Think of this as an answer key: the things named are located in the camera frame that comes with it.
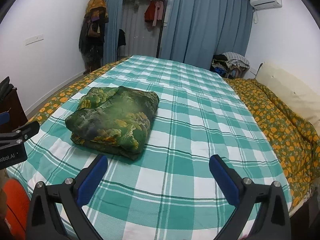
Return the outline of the blue curtain left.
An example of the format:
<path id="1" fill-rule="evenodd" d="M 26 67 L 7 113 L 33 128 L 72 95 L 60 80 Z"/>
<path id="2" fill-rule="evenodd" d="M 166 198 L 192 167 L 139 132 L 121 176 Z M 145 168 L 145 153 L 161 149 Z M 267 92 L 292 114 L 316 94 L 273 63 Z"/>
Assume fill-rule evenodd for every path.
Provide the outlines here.
<path id="1" fill-rule="evenodd" d="M 121 25 L 123 0 L 105 0 L 108 23 L 105 25 L 103 64 L 117 61 L 118 35 Z"/>

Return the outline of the white air conditioner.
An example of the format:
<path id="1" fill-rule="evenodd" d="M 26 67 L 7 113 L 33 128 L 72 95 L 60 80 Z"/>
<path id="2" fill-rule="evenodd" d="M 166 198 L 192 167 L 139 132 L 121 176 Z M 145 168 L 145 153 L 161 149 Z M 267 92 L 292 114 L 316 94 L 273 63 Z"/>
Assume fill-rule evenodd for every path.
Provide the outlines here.
<path id="1" fill-rule="evenodd" d="M 282 7 L 282 0 L 250 0 L 255 10 L 276 9 Z"/>

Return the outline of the red hanging garment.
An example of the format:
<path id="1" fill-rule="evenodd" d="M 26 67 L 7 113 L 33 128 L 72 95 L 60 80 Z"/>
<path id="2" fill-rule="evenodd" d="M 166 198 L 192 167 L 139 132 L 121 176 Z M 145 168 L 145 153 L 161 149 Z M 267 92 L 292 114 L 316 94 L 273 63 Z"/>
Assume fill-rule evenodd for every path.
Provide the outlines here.
<path id="1" fill-rule="evenodd" d="M 151 1 L 148 8 L 144 13 L 144 21 L 145 22 L 153 22 L 155 18 L 155 11 L 156 11 L 156 2 Z"/>

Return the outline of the black clothes on nightstand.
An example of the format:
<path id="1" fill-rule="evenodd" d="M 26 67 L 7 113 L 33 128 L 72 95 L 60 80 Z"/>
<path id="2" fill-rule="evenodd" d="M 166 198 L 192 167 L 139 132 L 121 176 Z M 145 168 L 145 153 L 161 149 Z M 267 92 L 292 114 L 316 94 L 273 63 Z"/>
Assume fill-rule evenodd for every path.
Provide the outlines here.
<path id="1" fill-rule="evenodd" d="M 6 77 L 0 83 L 0 100 L 4 100 L 5 97 L 13 90 L 14 86 L 10 83 L 10 77 Z"/>

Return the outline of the orange fleece trousers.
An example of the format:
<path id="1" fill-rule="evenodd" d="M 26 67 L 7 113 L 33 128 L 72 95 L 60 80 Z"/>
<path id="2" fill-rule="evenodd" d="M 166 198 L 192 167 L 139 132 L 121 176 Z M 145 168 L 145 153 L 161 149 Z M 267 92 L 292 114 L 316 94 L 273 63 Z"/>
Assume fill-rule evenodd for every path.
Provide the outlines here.
<path id="1" fill-rule="evenodd" d="M 3 190 L 7 195 L 6 222 L 14 239 L 25 239 L 30 199 L 16 179 L 9 179 Z"/>

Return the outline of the blue curtain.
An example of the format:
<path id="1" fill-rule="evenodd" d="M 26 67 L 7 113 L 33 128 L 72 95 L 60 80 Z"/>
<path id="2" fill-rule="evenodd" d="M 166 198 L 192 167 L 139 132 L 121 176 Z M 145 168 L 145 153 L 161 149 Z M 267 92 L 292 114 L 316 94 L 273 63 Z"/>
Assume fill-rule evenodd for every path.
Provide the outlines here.
<path id="1" fill-rule="evenodd" d="M 250 0 L 173 0 L 159 57 L 209 69 L 214 55 L 244 56 L 252 18 Z"/>
<path id="2" fill-rule="evenodd" d="M 117 61 L 118 35 L 121 25 L 123 0 L 105 0 L 108 23 L 105 25 L 103 64 Z"/>

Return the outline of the clothes pile on chair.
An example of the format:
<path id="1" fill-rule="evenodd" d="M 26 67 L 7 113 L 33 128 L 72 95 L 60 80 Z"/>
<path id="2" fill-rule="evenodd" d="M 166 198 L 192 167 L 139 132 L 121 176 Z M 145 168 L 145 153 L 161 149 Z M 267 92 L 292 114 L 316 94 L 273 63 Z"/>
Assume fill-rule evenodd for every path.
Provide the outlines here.
<path id="1" fill-rule="evenodd" d="M 242 78 L 249 69 L 248 59 L 238 53 L 229 51 L 214 55 L 209 70 L 221 77 L 236 79 Z"/>

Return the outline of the blue curtain right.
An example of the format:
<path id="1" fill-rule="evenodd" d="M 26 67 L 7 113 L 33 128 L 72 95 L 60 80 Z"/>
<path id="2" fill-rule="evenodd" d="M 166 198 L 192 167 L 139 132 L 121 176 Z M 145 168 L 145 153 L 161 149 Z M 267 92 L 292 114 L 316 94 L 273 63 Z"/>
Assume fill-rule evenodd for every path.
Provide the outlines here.
<path id="1" fill-rule="evenodd" d="M 159 57 L 209 69 L 214 55 L 244 56 L 252 18 L 250 0 L 173 0 Z"/>

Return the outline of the pink hanging garment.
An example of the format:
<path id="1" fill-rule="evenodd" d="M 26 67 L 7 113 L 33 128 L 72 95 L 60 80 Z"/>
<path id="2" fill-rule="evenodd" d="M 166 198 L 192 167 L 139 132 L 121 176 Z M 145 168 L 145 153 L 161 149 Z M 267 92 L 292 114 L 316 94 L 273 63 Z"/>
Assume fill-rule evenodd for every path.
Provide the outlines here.
<path id="1" fill-rule="evenodd" d="M 155 27 L 157 21 L 161 21 L 163 18 L 163 11 L 164 11 L 164 3 L 163 1 L 157 1 L 155 3 L 155 14 L 153 18 L 152 26 Z"/>

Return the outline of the black garment on rail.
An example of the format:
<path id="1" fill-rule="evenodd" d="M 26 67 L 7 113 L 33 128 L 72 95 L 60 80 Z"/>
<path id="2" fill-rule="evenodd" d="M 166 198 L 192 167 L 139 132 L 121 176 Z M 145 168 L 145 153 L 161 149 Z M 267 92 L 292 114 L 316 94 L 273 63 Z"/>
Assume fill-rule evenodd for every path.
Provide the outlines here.
<path id="1" fill-rule="evenodd" d="M 119 29 L 118 47 L 125 46 L 125 45 L 126 45 L 125 31 L 123 31 L 123 29 Z"/>

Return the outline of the orange floral green quilt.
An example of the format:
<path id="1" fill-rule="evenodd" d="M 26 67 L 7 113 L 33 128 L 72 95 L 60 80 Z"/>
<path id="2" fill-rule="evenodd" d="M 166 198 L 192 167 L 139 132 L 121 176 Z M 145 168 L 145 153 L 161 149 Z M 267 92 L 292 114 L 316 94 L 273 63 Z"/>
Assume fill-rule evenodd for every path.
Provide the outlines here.
<path id="1" fill-rule="evenodd" d="M 111 157 L 105 185 L 126 196 L 154 201 L 200 201 L 219 205 L 208 170 L 211 155 L 229 161 L 243 176 L 268 184 L 278 178 L 297 206 L 319 176 L 319 137 L 267 87 L 254 80 L 225 80 L 174 61 L 132 56 L 103 66 L 55 94 L 35 115 L 39 134 L 28 141 L 23 176 L 29 187 L 40 179 L 60 182 L 95 156 L 71 141 L 65 118 L 93 87 L 153 91 L 159 107 L 142 156 L 132 171 Z"/>

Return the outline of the white wall switch plate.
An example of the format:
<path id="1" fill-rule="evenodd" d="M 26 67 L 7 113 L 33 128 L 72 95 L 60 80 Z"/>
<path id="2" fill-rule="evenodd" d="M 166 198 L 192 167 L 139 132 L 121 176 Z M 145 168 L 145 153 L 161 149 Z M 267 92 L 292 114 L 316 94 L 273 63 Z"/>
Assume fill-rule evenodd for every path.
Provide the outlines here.
<path id="1" fill-rule="evenodd" d="M 36 35 L 36 36 L 30 37 L 30 38 L 27 38 L 24 41 L 24 45 L 27 46 L 27 45 L 30 45 L 30 44 L 33 44 L 35 42 L 39 42 L 39 41 L 42 41 L 42 40 L 44 40 L 44 35 L 43 34 Z"/>

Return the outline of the teal white checked bedsheet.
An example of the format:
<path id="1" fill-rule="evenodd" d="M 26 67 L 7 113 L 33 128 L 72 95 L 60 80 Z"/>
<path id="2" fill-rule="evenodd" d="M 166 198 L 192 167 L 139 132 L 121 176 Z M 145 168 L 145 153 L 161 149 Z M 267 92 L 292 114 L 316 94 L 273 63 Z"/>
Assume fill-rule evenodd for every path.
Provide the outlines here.
<path id="1" fill-rule="evenodd" d="M 253 116 L 217 74 L 174 61 L 132 56 L 97 78 L 85 77 L 54 96 L 38 116 L 39 133 L 27 141 L 27 161 L 8 168 L 28 194 L 35 184 L 75 177 L 96 156 L 75 145 L 65 118 L 93 87 L 153 91 L 159 106 L 136 161 L 108 156 L 108 169 L 84 213 L 103 239 L 213 239 L 233 207 L 209 170 L 218 154 L 257 184 L 289 184 Z"/>

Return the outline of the green landscape print jacket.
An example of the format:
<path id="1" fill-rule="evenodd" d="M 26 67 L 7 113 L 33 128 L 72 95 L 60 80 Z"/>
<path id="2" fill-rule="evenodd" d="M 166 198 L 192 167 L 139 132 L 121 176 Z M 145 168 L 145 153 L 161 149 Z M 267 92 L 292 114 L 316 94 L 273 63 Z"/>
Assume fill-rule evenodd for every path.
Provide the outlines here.
<path id="1" fill-rule="evenodd" d="M 93 87 L 65 124 L 75 144 L 136 160 L 151 132 L 158 104 L 155 92 Z"/>

